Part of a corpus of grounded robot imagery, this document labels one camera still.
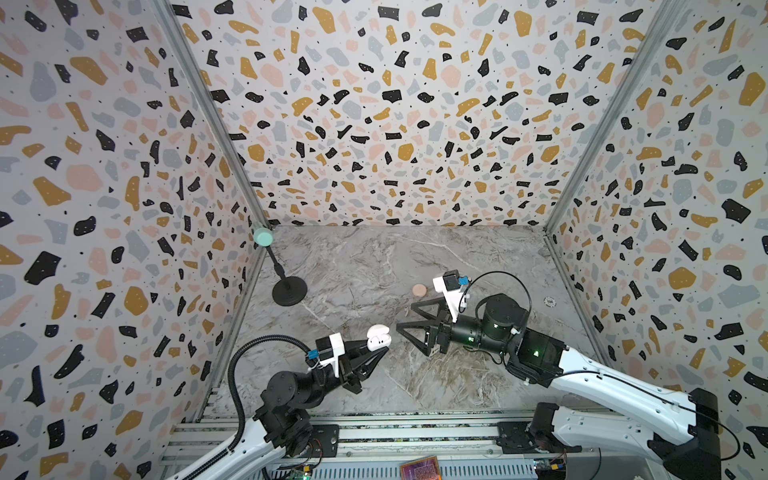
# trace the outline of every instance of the robotic arm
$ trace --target robotic arm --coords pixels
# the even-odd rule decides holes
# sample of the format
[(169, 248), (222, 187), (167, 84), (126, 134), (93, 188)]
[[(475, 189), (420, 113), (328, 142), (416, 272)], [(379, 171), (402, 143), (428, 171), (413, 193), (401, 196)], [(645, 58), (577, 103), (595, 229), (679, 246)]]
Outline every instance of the robotic arm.
[[(241, 427), (235, 435), (168, 480), (246, 478), (285, 455), (299, 455), (313, 434), (306, 410), (318, 406), (328, 393), (340, 386), (352, 393), (360, 393), (360, 383), (371, 376), (392, 342), (389, 328), (384, 325), (372, 326), (366, 340), (344, 342), (341, 334), (334, 333), (316, 340), (314, 350), (290, 337), (271, 337), (269, 339), (289, 341), (306, 349), (309, 372), (273, 375), (261, 392), (263, 405), (253, 418), (240, 418)], [(256, 345), (261, 343), (259, 340), (251, 343)], [(230, 390), (235, 385), (234, 365), (244, 348), (232, 358)], [(242, 412), (237, 387), (234, 388), (233, 400)]]
[[(472, 283), (457, 270), (433, 283), (440, 286), (437, 290), (443, 298), (411, 305), (427, 320), (397, 325), (398, 333), (422, 353), (429, 356), (436, 346), (447, 353), (451, 342), (483, 350), (499, 355), (507, 371), (526, 385), (552, 386), (622, 414), (577, 412), (539, 403), (528, 427), (530, 444), (550, 452), (577, 451), (579, 445), (605, 447), (649, 458), (683, 480), (720, 478), (721, 424), (714, 394), (703, 389), (691, 393), (664, 389), (602, 365), (560, 340), (527, 328), (531, 307), (523, 309), (504, 293), (479, 302), (478, 309), (485, 304), (482, 318), (477, 317), (478, 309), (475, 316), (464, 315), (460, 312)], [(434, 305), (436, 314), (423, 309)], [(409, 332), (414, 329), (424, 332), (423, 339)]]

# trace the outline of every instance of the terrazzo pattern wallpaper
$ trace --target terrazzo pattern wallpaper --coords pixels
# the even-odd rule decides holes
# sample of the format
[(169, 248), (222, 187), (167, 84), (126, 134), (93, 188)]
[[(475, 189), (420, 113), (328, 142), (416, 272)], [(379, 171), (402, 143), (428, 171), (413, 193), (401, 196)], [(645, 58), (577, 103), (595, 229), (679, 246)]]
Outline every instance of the terrazzo pattern wallpaper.
[(174, 0), (272, 224), (545, 222), (651, 0)]
[(554, 235), (618, 366), (717, 394), (730, 480), (768, 477), (767, 8), (684, 11)]
[(0, 478), (151, 478), (250, 212), (144, 2), (2, 2), (0, 38)]

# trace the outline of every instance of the patterned wall panel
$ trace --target patterned wall panel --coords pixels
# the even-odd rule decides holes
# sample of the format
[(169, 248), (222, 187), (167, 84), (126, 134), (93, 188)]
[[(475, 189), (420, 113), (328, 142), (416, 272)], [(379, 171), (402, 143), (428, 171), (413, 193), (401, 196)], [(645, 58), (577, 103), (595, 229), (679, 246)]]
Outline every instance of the patterned wall panel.
[(250, 212), (145, 4), (0, 22), (0, 478), (144, 478), (210, 381)]
[(546, 221), (651, 0), (179, 0), (273, 224)]
[(731, 480), (768, 475), (767, 28), (762, 0), (685, 11), (554, 236), (619, 366), (718, 395)]

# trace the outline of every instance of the round black base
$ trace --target round black base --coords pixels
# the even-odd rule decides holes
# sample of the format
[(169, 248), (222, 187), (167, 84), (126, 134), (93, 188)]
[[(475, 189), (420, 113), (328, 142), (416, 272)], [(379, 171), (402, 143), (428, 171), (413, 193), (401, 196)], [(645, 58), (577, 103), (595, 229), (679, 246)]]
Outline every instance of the round black base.
[(298, 276), (289, 276), (275, 283), (272, 299), (281, 306), (296, 305), (306, 296), (306, 283)]

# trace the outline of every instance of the green round object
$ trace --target green round object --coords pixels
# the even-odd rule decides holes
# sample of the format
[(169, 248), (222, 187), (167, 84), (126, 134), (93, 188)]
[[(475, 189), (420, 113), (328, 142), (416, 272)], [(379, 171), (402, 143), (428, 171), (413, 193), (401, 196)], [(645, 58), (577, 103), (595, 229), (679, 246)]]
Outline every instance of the green round object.
[(272, 245), (274, 239), (275, 237), (272, 235), (272, 230), (268, 228), (260, 227), (253, 230), (253, 241), (261, 247)]

